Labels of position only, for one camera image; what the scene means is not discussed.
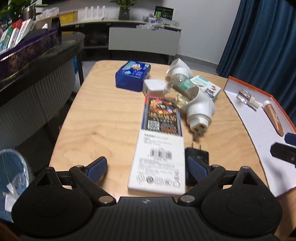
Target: plastic bag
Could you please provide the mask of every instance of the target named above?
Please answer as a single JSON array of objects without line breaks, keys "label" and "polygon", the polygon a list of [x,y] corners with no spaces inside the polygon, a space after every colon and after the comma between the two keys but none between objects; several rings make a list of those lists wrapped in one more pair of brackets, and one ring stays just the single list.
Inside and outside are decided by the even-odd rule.
[{"label": "plastic bag", "polygon": [[36,20],[41,20],[44,18],[56,17],[56,16],[59,16],[59,8],[53,7],[50,9],[46,9],[42,14],[37,15]]},{"label": "plastic bag", "polygon": [[140,24],[140,25],[137,25],[136,28],[148,29],[148,30],[158,30],[160,28],[163,28],[163,23],[160,21],[160,22],[156,22],[156,23]]},{"label": "plastic bag", "polygon": [[26,161],[17,151],[0,151],[0,218],[12,222],[11,209],[29,186],[31,174]]}]

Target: purple basket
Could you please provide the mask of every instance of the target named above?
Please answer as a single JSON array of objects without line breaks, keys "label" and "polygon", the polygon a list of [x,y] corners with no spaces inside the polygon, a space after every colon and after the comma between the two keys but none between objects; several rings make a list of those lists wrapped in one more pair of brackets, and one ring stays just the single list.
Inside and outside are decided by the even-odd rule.
[{"label": "purple basket", "polygon": [[0,81],[21,70],[38,56],[57,44],[57,29],[22,41],[16,47],[0,55]]}]

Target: yellow box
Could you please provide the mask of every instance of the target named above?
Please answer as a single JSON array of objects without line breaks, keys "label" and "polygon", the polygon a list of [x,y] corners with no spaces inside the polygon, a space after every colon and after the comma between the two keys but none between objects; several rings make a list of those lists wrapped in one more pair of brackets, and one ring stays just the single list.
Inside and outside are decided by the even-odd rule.
[{"label": "yellow box", "polygon": [[61,22],[61,25],[68,24],[68,23],[75,23],[78,21],[78,11],[62,13],[59,16],[59,20]]}]

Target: metal screw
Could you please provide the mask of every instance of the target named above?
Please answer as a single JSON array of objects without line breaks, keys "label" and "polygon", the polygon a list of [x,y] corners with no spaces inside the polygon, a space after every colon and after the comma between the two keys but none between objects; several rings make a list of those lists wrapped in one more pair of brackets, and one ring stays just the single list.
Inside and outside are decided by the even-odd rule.
[{"label": "metal screw", "polygon": [[100,201],[101,203],[105,203],[105,204],[107,204],[107,203],[111,203],[111,202],[113,201],[113,197],[111,197],[111,196],[101,196],[101,197],[99,198],[99,201]]},{"label": "metal screw", "polygon": [[183,195],[183,196],[180,197],[180,200],[182,202],[190,203],[190,202],[193,202],[195,200],[195,197],[193,197],[191,195]]}]

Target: gold tube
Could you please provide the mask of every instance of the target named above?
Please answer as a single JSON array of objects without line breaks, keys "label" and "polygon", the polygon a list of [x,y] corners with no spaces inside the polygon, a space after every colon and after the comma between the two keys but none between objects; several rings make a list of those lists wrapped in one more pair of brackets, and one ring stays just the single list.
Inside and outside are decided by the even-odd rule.
[{"label": "gold tube", "polygon": [[268,116],[268,118],[270,119],[270,122],[274,126],[276,132],[281,137],[283,137],[284,136],[283,127],[279,121],[279,118],[278,118],[274,108],[272,107],[271,103],[268,100],[264,101],[263,109],[264,109],[264,112],[266,113],[266,115]]}]

